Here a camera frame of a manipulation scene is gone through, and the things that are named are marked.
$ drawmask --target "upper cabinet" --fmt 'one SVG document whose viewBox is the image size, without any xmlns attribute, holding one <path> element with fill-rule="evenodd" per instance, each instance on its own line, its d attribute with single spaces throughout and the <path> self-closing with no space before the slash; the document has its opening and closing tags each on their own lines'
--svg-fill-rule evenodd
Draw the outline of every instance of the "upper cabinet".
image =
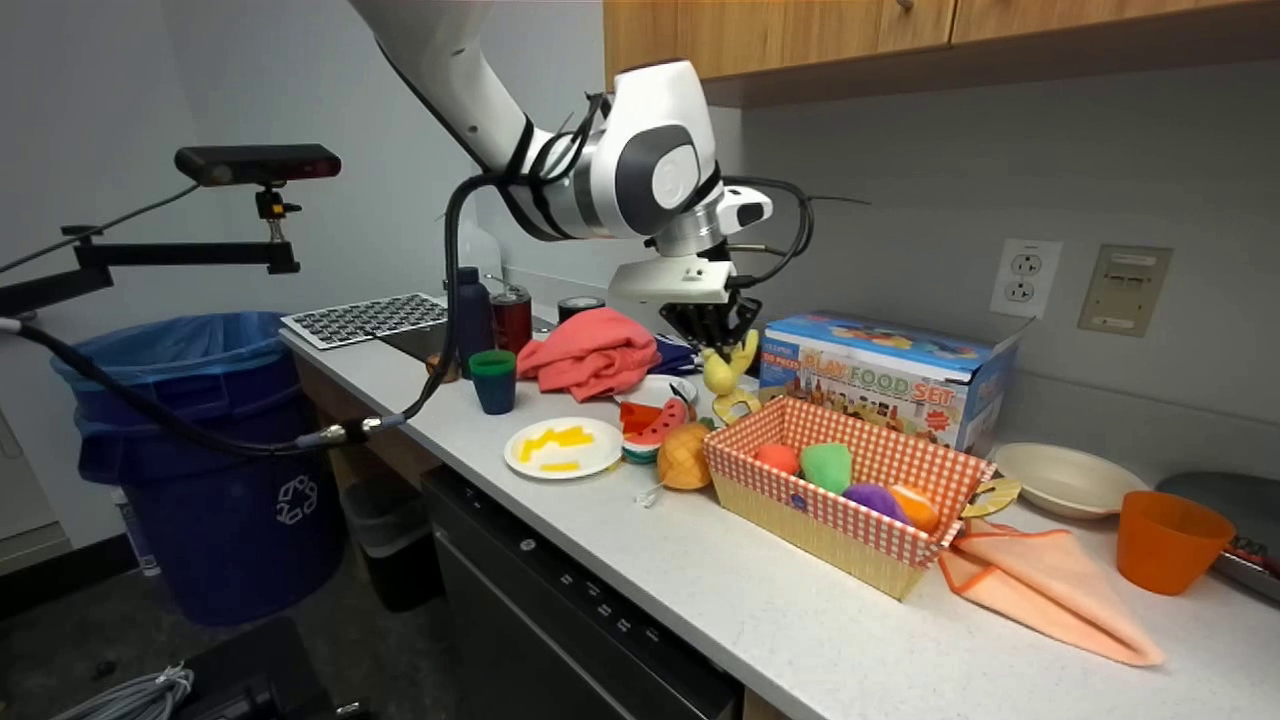
<svg viewBox="0 0 1280 720">
<path fill-rule="evenodd" d="M 605 0 L 609 74 L 690 58 L 713 103 L 1278 60 L 1280 0 Z"/>
</svg>

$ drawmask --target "cabinet door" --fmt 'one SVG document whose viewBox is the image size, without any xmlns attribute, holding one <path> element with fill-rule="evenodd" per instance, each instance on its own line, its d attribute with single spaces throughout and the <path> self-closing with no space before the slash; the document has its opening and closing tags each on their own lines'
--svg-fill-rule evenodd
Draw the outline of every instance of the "cabinet door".
<svg viewBox="0 0 1280 720">
<path fill-rule="evenodd" d="M 956 0 L 956 44 L 1038 36 L 1088 25 L 1154 22 L 1174 13 L 1233 9 L 1256 0 Z"/>
<path fill-rule="evenodd" d="M 956 0 L 609 0 L 609 74 L 690 58 L 701 78 L 942 48 Z"/>
</svg>

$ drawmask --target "orange cloth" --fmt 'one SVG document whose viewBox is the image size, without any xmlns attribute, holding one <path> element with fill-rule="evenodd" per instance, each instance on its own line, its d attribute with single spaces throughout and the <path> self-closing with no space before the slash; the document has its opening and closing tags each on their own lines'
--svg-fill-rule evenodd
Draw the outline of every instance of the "orange cloth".
<svg viewBox="0 0 1280 720">
<path fill-rule="evenodd" d="M 518 372 L 543 393 L 572 393 L 572 400 L 596 400 L 631 393 L 660 359 L 643 325 L 624 314 L 591 308 L 568 316 L 547 339 L 528 339 L 518 355 Z"/>
<path fill-rule="evenodd" d="M 1020 534 L 1003 523 L 968 523 L 942 557 L 942 568 L 956 598 L 1052 640 L 1116 666 L 1164 666 L 1164 652 L 1121 611 L 1107 575 L 1066 527 Z"/>
</svg>

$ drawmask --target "woven basket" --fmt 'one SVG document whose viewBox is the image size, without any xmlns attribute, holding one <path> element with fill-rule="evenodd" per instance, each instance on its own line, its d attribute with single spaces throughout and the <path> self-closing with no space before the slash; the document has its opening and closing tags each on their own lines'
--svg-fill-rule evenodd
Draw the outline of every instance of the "woven basket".
<svg viewBox="0 0 1280 720">
<path fill-rule="evenodd" d="M 838 491 L 804 483 L 801 478 L 755 463 L 755 449 L 784 439 L 849 445 L 861 483 L 908 483 L 926 491 L 942 523 L 922 534 L 914 523 L 868 514 Z M 960 508 L 993 478 L 993 463 L 929 439 L 914 439 L 828 410 L 779 398 L 755 415 L 707 435 L 707 469 L 730 514 L 777 534 L 779 542 L 838 566 L 842 572 L 903 599 L 929 566 L 954 543 Z"/>
</svg>

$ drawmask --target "orange cup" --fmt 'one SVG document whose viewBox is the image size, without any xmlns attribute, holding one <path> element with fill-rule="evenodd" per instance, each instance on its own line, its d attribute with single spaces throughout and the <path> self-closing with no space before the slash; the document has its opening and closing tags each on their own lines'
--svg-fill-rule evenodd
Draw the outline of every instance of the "orange cup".
<svg viewBox="0 0 1280 720">
<path fill-rule="evenodd" d="M 1233 543 L 1235 523 L 1170 491 L 1128 491 L 1121 508 L 1116 568 L 1131 584 L 1181 598 Z"/>
</svg>

